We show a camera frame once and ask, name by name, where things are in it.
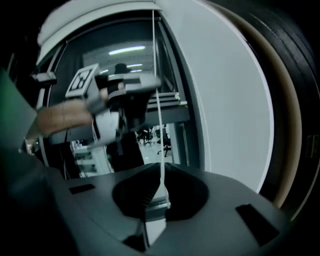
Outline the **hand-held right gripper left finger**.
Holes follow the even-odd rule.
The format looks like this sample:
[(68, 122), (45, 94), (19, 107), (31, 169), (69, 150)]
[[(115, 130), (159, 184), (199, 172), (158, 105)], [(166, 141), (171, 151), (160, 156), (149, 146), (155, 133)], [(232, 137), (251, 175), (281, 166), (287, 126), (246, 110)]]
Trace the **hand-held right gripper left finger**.
[(159, 163), (65, 180), (47, 170), (67, 253), (149, 253), (146, 208), (160, 184)]

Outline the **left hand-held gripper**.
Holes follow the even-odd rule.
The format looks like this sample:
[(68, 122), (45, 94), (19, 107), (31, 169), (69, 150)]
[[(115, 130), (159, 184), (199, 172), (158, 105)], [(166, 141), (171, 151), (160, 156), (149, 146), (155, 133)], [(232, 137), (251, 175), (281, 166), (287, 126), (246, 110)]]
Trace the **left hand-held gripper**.
[(79, 69), (66, 93), (66, 99), (82, 99), (93, 116), (93, 143), (97, 148), (120, 141), (146, 121), (148, 93), (161, 87), (159, 77), (147, 73), (119, 73), (107, 76), (98, 64)]

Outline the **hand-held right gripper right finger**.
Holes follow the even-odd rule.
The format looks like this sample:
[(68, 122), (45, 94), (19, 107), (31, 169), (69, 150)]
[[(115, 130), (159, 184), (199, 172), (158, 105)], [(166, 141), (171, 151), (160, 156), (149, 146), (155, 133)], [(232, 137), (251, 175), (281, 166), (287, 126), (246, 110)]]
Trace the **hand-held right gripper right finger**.
[(241, 182), (166, 164), (171, 208), (157, 256), (282, 256), (286, 215)]

